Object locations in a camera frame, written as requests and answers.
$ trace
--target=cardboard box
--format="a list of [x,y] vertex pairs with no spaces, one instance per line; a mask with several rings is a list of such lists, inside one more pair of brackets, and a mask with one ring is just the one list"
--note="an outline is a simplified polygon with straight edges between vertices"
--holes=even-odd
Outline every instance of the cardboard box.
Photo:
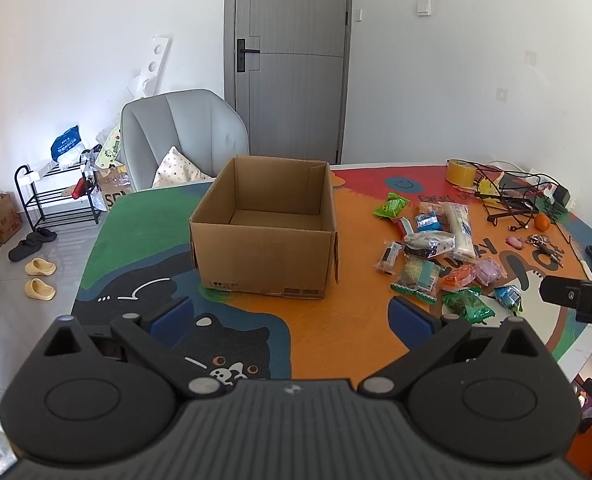
[[322,298],[338,233],[326,162],[232,158],[199,203],[189,230],[202,285]]
[[127,167],[118,166],[109,170],[95,170],[94,173],[108,211],[118,198],[132,192],[132,183],[127,173]]
[[20,218],[9,193],[0,195],[0,243],[4,244],[20,229]]

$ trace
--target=black shoe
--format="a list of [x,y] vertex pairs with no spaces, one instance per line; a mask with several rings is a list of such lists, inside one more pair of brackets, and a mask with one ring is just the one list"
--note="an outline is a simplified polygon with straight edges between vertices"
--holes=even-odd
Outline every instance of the black shoe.
[[39,251],[42,247],[42,242],[32,240],[20,240],[18,245],[14,247],[7,256],[12,262],[19,262],[20,260],[28,257],[30,254],[34,254]]
[[53,242],[58,235],[47,229],[46,227],[39,227],[36,231],[32,231],[27,235],[27,239],[33,242],[42,242],[43,244],[46,242]]

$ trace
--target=green snack package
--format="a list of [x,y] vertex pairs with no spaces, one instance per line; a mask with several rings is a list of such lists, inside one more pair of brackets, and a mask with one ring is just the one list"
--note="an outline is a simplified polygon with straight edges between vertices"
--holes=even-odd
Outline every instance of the green snack package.
[[400,294],[411,294],[427,303],[436,303],[438,277],[441,266],[418,256],[407,256],[400,276],[391,284],[391,289]]
[[396,218],[410,200],[397,193],[389,193],[387,201],[374,211],[374,215],[382,218]]
[[480,292],[479,286],[473,286],[457,292],[445,293],[442,294],[442,303],[471,324],[482,323],[488,317],[494,317],[495,312],[480,299]]

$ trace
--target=cartoon print tablecloth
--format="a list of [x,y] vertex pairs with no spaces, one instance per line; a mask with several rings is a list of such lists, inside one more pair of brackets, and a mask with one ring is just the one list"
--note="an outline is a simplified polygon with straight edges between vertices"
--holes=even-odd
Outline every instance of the cartoon print tablecloth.
[[[592,351],[592,326],[575,321],[565,308],[543,303],[538,286],[544,274],[584,278],[572,248],[556,228],[549,229],[564,268],[528,246],[505,243],[510,219],[497,227],[486,221],[479,202],[444,180],[441,166],[334,169],[340,236],[340,283],[328,285],[323,300],[289,300],[205,289],[189,254],[188,219],[209,183],[154,189],[122,197],[112,208],[87,262],[73,314],[83,324],[107,324],[124,312],[145,314],[172,298],[188,296],[193,315],[177,346],[188,362],[223,382],[242,378],[362,378],[407,349],[390,325],[387,305],[391,277],[373,264],[393,225],[372,214],[391,190],[414,202],[468,203],[477,251],[500,261],[523,294],[524,316],[546,342],[569,377]],[[581,245],[592,231],[573,217],[565,228]],[[524,236],[535,232],[519,232]],[[453,262],[441,260],[441,264]],[[489,324],[509,312],[494,300]],[[440,315],[439,306],[432,313]]]

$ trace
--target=door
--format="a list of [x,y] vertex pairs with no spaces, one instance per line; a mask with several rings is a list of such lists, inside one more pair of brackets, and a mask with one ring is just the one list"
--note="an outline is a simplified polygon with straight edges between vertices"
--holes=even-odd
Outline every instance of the door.
[[236,111],[252,155],[336,162],[347,0],[235,0]]

